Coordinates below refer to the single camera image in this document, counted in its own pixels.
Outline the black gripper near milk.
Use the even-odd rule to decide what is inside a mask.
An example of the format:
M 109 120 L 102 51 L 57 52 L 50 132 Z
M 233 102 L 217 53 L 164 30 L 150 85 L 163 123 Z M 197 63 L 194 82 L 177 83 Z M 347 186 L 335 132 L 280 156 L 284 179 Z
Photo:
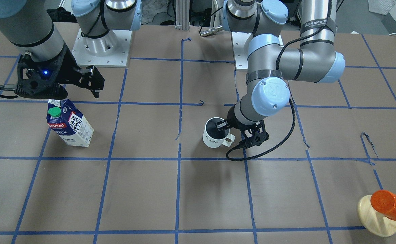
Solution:
M 61 84 L 72 84 L 91 91 L 98 99 L 104 82 L 96 66 L 80 68 L 65 44 L 58 55 L 43 62 L 20 55 L 15 94 L 28 99 L 66 99 L 68 93 Z

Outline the black gripper near cup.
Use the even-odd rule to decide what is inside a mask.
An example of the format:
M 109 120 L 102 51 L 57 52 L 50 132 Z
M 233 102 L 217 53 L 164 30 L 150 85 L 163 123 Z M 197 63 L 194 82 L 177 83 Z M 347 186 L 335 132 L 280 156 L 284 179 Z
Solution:
M 253 122 L 251 125 L 245 125 L 237 121 L 235 117 L 228 117 L 226 120 L 216 123 L 216 129 L 218 131 L 226 131 L 229 128 L 238 129 L 243 135 L 243 140 L 235 146 L 236 149 L 260 146 L 269 139 L 269 134 L 265 130 L 264 120 Z

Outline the grey robot arm with cup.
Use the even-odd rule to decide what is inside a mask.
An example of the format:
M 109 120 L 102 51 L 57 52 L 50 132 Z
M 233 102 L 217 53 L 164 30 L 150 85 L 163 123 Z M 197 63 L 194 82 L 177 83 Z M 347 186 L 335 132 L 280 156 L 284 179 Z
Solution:
M 247 92 L 228 112 L 218 130 L 238 129 L 244 135 L 238 148 L 261 145 L 269 139 L 264 119 L 288 102 L 286 80 L 329 83 L 345 69 L 344 56 L 334 50 L 336 8 L 331 0 L 305 0 L 302 8 L 299 48 L 295 40 L 280 46 L 279 35 L 288 9 L 279 0 L 226 0 L 223 29 L 251 33 L 247 49 Z

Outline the grey robot arm with milk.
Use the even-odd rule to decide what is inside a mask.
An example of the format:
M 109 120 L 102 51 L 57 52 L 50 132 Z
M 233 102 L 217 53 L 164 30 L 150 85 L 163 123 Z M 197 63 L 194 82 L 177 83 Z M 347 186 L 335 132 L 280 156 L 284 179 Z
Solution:
M 73 14 L 87 53 L 113 54 L 119 49 L 114 30 L 141 26 L 140 0 L 73 0 Z M 0 31 L 20 52 L 17 84 L 0 85 L 0 97 L 66 99 L 64 84 L 99 97 L 104 78 L 94 65 L 80 67 L 44 9 L 43 0 L 0 0 Z

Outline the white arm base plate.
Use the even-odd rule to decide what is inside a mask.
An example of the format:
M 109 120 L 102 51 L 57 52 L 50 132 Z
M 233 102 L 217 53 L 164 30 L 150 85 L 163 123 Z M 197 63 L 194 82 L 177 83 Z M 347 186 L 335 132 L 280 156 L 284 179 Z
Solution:
M 110 30 L 104 37 L 91 39 L 82 37 L 79 31 L 71 51 L 80 67 L 127 68 L 133 34 L 129 30 Z
M 248 57 L 252 51 L 264 46 L 264 42 L 257 43 L 253 41 L 252 47 L 249 48 L 250 42 L 254 38 L 251 33 L 232 32 L 233 54 L 235 58 L 235 70 L 248 70 Z

